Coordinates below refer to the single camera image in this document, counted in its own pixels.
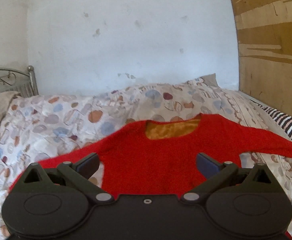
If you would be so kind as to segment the red knit sweater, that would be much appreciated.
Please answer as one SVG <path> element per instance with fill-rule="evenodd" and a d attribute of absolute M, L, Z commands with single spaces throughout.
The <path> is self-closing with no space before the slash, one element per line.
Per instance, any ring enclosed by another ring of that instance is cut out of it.
<path fill-rule="evenodd" d="M 266 164 L 242 167 L 240 155 L 249 152 L 292 158 L 292 142 L 217 114 L 132 122 L 90 146 L 31 163 L 2 217 L 11 239 L 287 239 L 292 204 Z M 99 168 L 89 181 L 111 203 L 94 203 L 57 171 L 91 153 Z M 206 181 L 199 153 L 233 162 L 237 175 L 205 201 L 185 203 L 182 195 Z"/>

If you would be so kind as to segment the patterned shell print duvet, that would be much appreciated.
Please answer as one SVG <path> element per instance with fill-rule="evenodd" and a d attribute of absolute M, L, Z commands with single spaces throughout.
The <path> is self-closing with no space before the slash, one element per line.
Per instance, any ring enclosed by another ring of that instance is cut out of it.
<path fill-rule="evenodd" d="M 38 95 L 13 99 L 0 123 L 0 239 L 9 232 L 1 207 L 14 179 L 30 163 L 85 147 L 133 121 L 177 121 L 220 114 L 271 131 L 250 99 L 220 88 L 214 75 L 177 85 L 150 84 L 97 96 Z"/>

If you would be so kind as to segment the striped bed sheet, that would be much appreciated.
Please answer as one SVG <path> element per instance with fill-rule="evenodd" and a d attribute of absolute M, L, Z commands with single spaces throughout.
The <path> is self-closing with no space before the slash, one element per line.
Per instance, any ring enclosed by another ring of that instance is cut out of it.
<path fill-rule="evenodd" d="M 250 101 L 256 105 L 258 113 L 269 125 L 271 131 L 278 132 L 280 136 L 292 141 L 292 116 L 275 108 L 264 106 L 256 100 Z"/>

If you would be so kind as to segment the metal bed headboard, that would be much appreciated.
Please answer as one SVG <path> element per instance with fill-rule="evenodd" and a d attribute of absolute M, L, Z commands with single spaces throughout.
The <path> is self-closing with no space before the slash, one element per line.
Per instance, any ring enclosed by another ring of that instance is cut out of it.
<path fill-rule="evenodd" d="M 28 66 L 25 71 L 0 68 L 0 93 L 16 91 L 24 98 L 38 95 L 35 70 Z"/>

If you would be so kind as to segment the wooden wardrobe panel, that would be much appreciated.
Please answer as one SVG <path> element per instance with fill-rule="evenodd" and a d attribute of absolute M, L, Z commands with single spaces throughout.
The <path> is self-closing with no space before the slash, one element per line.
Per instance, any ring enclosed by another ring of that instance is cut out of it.
<path fill-rule="evenodd" d="M 292 0 L 231 0 L 239 89 L 292 116 Z"/>

